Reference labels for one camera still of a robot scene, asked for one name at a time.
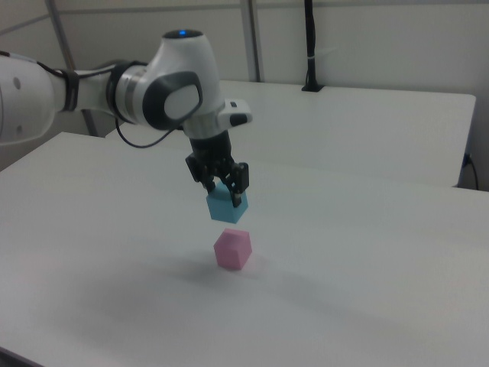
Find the gray panel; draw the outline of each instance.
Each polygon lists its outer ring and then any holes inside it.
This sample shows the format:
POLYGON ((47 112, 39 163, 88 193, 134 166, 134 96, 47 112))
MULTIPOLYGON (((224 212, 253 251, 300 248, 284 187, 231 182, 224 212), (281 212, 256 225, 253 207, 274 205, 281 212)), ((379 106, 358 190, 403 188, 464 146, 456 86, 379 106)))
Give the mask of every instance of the gray panel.
POLYGON ((42 0, 0 0, 0 31, 47 15, 42 0))
MULTIPOLYGON (((489 4, 489 0, 315 0, 314 7, 324 6, 372 6, 372 5, 449 5, 449 4, 489 4)), ((303 2, 282 0, 257 0, 257 7, 265 8, 302 8, 303 2)))
POLYGON ((78 10, 117 10, 134 8, 201 8, 201 7, 238 7, 240 0, 57 0, 60 11, 78 10))
POLYGON ((82 69, 114 59, 149 61, 162 34, 194 28, 203 31, 211 42, 221 78, 249 80, 239 8, 61 15, 61 21, 75 63, 82 69))

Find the cube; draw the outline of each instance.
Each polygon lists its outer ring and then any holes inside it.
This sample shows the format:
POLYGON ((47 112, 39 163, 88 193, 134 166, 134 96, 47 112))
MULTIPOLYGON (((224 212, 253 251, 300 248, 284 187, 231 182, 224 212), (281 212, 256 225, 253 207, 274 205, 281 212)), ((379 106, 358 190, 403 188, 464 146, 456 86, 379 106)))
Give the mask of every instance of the cube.
POLYGON ((241 270, 251 255, 250 233, 226 228, 214 244, 214 252, 221 268, 241 270))
POLYGON ((236 224, 248 208, 246 193, 241 195, 241 204, 234 208, 228 188, 222 182, 215 185, 215 189, 206 197, 211 218, 221 222, 236 224))

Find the blue cube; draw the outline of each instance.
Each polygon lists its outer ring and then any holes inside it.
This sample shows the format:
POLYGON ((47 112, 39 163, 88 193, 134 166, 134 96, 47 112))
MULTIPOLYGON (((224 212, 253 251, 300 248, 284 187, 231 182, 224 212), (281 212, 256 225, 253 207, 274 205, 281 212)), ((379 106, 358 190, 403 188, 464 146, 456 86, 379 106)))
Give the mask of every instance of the blue cube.
POLYGON ((241 195, 241 204, 234 208, 229 190, 222 182, 215 185, 215 189, 207 195, 206 200, 211 218, 221 222, 236 224, 248 208, 246 193, 241 195))

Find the black cable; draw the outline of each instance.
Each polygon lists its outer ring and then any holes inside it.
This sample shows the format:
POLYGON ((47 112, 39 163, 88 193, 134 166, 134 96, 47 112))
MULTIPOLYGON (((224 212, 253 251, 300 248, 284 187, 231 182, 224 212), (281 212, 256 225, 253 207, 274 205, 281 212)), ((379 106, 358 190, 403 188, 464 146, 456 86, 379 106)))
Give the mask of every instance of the black cable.
POLYGON ((474 171, 474 178, 475 178, 475 189, 478 191, 479 190, 479 179, 477 176, 477 170, 475 169, 474 161, 472 158, 468 158, 468 163, 472 166, 472 170, 474 171))
POLYGON ((465 168, 469 164, 472 166, 472 171, 474 172, 475 189, 479 190, 479 178, 477 176, 477 170, 475 169, 474 161, 472 160, 472 156, 469 153, 465 153, 464 160, 462 161, 461 167, 465 168))
POLYGON ((152 143, 150 144, 147 144, 147 145, 136 145, 134 143, 131 143, 123 134, 122 134, 122 131, 121 131, 121 127, 119 125, 119 120, 117 118, 115 118, 115 128, 117 129, 117 133, 119 134, 119 136, 121 137, 121 139, 124 141, 124 143, 134 147, 134 148, 140 148, 140 149, 145 149, 145 148, 150 148, 150 147, 153 147, 155 146, 156 144, 162 142, 169 134, 171 134, 172 132, 174 132, 175 130, 177 130, 178 128, 180 127, 180 125, 178 125, 176 128, 172 128, 171 130, 168 130, 167 133, 165 133, 165 135, 163 135, 161 138, 159 138, 158 140, 156 141, 153 141, 152 143))

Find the cable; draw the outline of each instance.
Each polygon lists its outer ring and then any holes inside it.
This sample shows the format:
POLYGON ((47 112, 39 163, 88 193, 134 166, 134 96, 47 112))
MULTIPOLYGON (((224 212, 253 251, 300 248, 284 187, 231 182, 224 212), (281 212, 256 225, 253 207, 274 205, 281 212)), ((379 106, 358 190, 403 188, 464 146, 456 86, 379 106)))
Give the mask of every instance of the cable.
POLYGON ((477 170, 475 169, 474 161, 472 158, 468 158, 468 163, 472 166, 472 170, 474 171, 474 178, 475 178, 475 189, 478 191, 479 190, 479 179, 477 176, 477 170))
POLYGON ((468 165, 472 166, 472 171, 474 171, 474 179, 475 179, 475 189, 479 190, 479 178, 477 176, 477 170, 475 169, 474 161, 472 160, 472 156, 469 153, 464 154, 464 160, 461 164, 462 168, 465 168, 468 165))
MULTIPOLYGON (((5 56, 5 57, 10 57, 11 54, 7 51, 2 51, 0 50, 0 56, 5 56)), ((31 61, 35 61, 35 63, 37 65, 39 65, 40 67, 42 67, 44 70, 46 70, 49 74, 52 74, 54 76, 58 76, 59 78, 64 78, 63 74, 58 71, 58 70, 55 70, 51 67, 49 67, 48 65, 44 64, 44 63, 41 63, 40 61, 36 61, 36 60, 31 60, 31 61)), ((109 68, 109 69, 104 69, 104 70, 98 70, 98 71, 95 71, 93 73, 88 73, 88 74, 79 74, 79 78, 80 79, 85 79, 85 78, 90 78, 91 76, 97 76, 97 75, 102 75, 102 74, 106 74, 106 73, 110 73, 112 71, 113 67, 109 68)))
POLYGON ((175 130, 177 130, 180 125, 178 125, 176 128, 172 128, 171 130, 168 130, 168 132, 165 133, 165 135, 163 135, 161 138, 159 138, 158 140, 156 141, 153 141, 152 143, 150 144, 147 144, 147 145, 136 145, 134 143, 131 143, 123 134, 122 134, 122 131, 121 131, 121 127, 119 125, 119 120, 117 118, 115 118, 115 128, 117 129, 117 133, 119 134, 119 136, 121 137, 121 139, 124 141, 124 143, 134 147, 134 148, 140 148, 140 149, 145 149, 145 148, 150 148, 150 147, 153 147, 155 146, 156 144, 162 142, 169 134, 171 134, 172 132, 174 132, 175 130))

